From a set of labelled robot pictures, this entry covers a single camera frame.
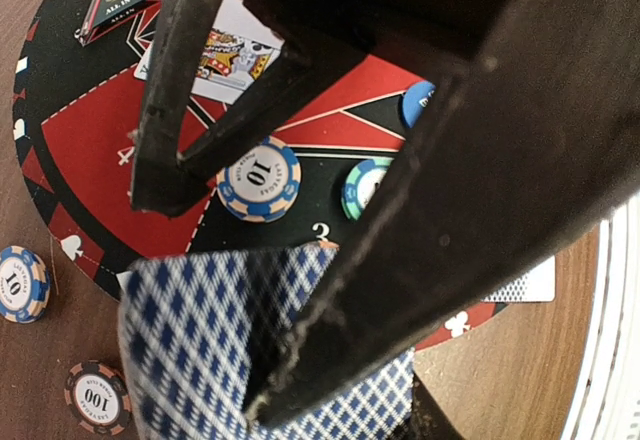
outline red and black mat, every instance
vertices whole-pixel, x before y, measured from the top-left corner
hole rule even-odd
[[[349,170],[372,156],[393,156],[405,129],[402,93],[421,80],[369,57],[274,135],[300,159],[303,181],[291,211],[271,224],[232,216],[215,195],[180,218],[133,212],[129,187],[144,83],[133,71],[154,34],[159,5],[82,47],[74,38],[91,0],[44,0],[16,68],[13,97],[18,159],[40,215],[72,260],[109,295],[140,257],[186,252],[344,242],[351,223],[340,204]],[[192,96],[182,147],[226,106]],[[491,318],[501,305],[462,312],[421,347]]]

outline blue poker chip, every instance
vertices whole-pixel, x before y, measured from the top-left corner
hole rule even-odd
[[[427,81],[416,83],[407,90],[402,97],[402,119],[407,128],[415,125],[435,91],[436,86]]]
[[[392,158],[379,157],[358,163],[342,188],[342,209],[349,220],[357,220],[378,190]]]
[[[39,319],[49,301],[51,280],[42,259],[22,247],[0,252],[0,315],[11,322]]]
[[[217,177],[218,197],[233,215],[247,222],[282,218],[293,206],[302,169],[293,150],[267,137]]]

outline green poker chip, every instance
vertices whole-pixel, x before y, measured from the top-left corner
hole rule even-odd
[[[378,157],[358,163],[342,188],[342,209],[349,220],[357,220],[376,193],[393,158]]]

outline playing card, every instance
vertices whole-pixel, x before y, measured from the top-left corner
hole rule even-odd
[[[556,297],[556,259],[548,258],[522,277],[483,301],[504,303],[551,302]]]
[[[264,27],[241,0],[223,0],[202,53],[192,93],[234,103],[275,61],[281,46],[282,40]],[[151,48],[152,45],[136,67],[136,78],[147,79]]]

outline number 3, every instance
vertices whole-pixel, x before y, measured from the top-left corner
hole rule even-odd
[[[323,242],[330,241],[327,237],[329,236],[329,233],[331,233],[331,229],[326,223],[316,223],[313,225],[313,227],[311,227],[311,230],[313,230],[314,232],[320,230],[320,233],[316,235],[316,238],[318,240],[322,240]]]

